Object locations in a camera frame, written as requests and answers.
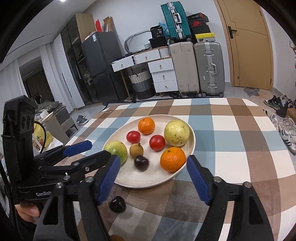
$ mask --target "orange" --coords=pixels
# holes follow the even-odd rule
[[[155,130],[155,123],[149,117],[146,117],[139,121],[138,123],[139,131],[144,135],[149,135]]]
[[[111,235],[110,236],[111,241],[124,241],[124,239],[118,235]]]
[[[166,149],[160,157],[160,166],[168,172],[178,171],[185,162],[185,153],[179,147],[170,147]]]

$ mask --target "dark plum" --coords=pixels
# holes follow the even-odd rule
[[[116,196],[108,204],[111,211],[115,213],[123,213],[126,210],[126,202],[121,196]]]
[[[141,155],[135,158],[135,167],[140,171],[146,171],[149,166],[149,161],[146,157]]]

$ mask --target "white drawer cabinet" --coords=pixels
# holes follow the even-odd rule
[[[168,80],[162,82],[154,83],[155,91],[157,93],[160,92],[168,92],[168,91],[178,91],[178,84],[176,80]]]
[[[135,60],[135,64],[140,64],[148,61],[152,61],[160,58],[160,53],[158,49],[145,51],[143,53],[135,54],[133,59]]]
[[[123,58],[123,59],[120,59],[120,60],[117,60],[112,63],[112,67],[113,67],[114,72],[116,72],[118,70],[125,69],[127,67],[131,67],[133,65],[135,65],[133,62],[133,55]]]
[[[172,58],[161,59],[148,63],[150,73],[174,69]]]
[[[173,69],[152,73],[153,82],[161,82],[167,80],[176,80],[176,74]]]

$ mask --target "refrigerator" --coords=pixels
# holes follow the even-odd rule
[[[82,51],[103,105],[128,97],[120,71],[111,63],[122,56],[114,32],[95,32],[82,44]]]

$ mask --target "tomato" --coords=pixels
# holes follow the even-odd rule
[[[150,138],[149,146],[154,151],[161,151],[165,148],[165,139],[161,135],[155,135]]]
[[[141,134],[137,131],[130,131],[126,135],[126,140],[131,144],[139,143],[140,139],[141,139]]]

